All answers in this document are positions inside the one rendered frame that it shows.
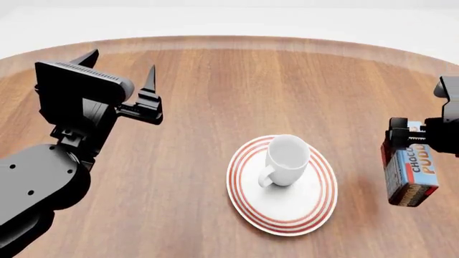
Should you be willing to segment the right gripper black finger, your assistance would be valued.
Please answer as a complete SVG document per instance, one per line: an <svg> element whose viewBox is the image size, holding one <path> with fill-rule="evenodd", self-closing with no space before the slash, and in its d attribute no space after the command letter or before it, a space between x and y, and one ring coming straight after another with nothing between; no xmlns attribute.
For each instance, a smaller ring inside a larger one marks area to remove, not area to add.
<svg viewBox="0 0 459 258"><path fill-rule="evenodd" d="M406 118L390 118L385 131L384 149L386 151L404 150L413 144L426 144L426 133L413 132L408 127Z"/></svg>

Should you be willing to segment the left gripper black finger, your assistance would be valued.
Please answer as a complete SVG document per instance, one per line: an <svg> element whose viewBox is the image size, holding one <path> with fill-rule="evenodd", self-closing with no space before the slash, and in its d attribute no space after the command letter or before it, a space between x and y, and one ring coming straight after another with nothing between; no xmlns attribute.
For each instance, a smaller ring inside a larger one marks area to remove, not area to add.
<svg viewBox="0 0 459 258"><path fill-rule="evenodd" d="M149 70L145 85L138 92L135 108L142 122L159 125L164 119L161 97L156 94L155 66Z"/></svg>
<svg viewBox="0 0 459 258"><path fill-rule="evenodd" d="M87 68L93 68L98 60L99 51L98 49L94 49L77 59L73 59L70 61L70 64L80 65Z"/></svg>

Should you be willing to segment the chocolate pudding box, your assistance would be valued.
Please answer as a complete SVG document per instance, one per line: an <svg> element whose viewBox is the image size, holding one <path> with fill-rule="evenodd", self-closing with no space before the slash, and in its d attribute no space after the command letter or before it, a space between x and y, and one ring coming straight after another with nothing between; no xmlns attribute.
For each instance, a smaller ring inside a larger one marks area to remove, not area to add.
<svg viewBox="0 0 459 258"><path fill-rule="evenodd" d="M413 132L421 130L421 122L408 120ZM438 188L437 173L426 144L413 144L404 150L387 151L381 145L382 165L389 204L393 206L417 207Z"/></svg>

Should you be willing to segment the white mug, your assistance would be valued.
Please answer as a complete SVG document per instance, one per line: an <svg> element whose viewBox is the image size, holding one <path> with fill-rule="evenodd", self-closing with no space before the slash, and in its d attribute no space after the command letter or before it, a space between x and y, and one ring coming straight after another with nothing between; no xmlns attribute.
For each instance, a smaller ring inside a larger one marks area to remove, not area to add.
<svg viewBox="0 0 459 258"><path fill-rule="evenodd" d="M265 167L258 176L258 184L290 186L303 174L309 163L309 145L295 135L277 135L268 144Z"/></svg>

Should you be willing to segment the white plate with red rings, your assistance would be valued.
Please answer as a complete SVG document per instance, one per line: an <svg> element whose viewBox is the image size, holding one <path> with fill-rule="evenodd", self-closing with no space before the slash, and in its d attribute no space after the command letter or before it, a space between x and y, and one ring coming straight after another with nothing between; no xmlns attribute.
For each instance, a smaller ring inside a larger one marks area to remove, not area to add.
<svg viewBox="0 0 459 258"><path fill-rule="evenodd" d="M290 186L263 188L258 175L265 167L273 135L251 139L233 154L226 174L226 188L235 210L248 223L277 236L308 234L330 219L339 196L335 173L315 148L303 175Z"/></svg>

